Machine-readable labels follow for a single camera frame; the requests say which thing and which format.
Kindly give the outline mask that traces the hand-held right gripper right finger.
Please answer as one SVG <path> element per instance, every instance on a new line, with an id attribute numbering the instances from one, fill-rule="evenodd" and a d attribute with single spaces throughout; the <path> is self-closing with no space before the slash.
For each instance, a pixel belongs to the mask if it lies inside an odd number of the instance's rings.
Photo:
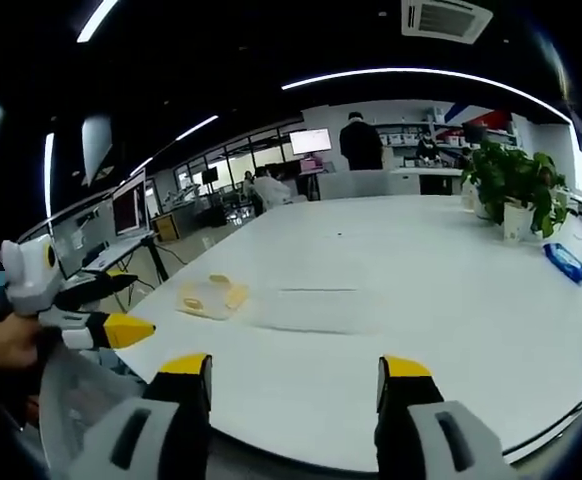
<path id="1" fill-rule="evenodd" d="M 422 364 L 391 355 L 378 362 L 380 479 L 516 479 L 497 435 L 458 401 L 446 401 Z"/>

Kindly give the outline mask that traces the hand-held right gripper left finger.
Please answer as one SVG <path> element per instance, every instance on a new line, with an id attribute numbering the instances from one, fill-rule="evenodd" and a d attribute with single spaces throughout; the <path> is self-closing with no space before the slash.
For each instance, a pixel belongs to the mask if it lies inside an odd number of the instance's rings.
<path id="1" fill-rule="evenodd" d="M 211 440 L 212 356 L 165 363 L 142 395 L 86 432 L 70 479 L 203 479 Z"/>

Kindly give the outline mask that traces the person's left hand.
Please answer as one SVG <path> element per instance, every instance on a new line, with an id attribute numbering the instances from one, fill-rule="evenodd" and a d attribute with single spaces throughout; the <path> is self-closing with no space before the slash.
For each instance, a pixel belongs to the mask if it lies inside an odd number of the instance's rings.
<path id="1" fill-rule="evenodd" d="M 37 361 L 36 338 L 41 325 L 36 318 L 15 313 L 0 321 L 0 369 L 21 369 Z"/>

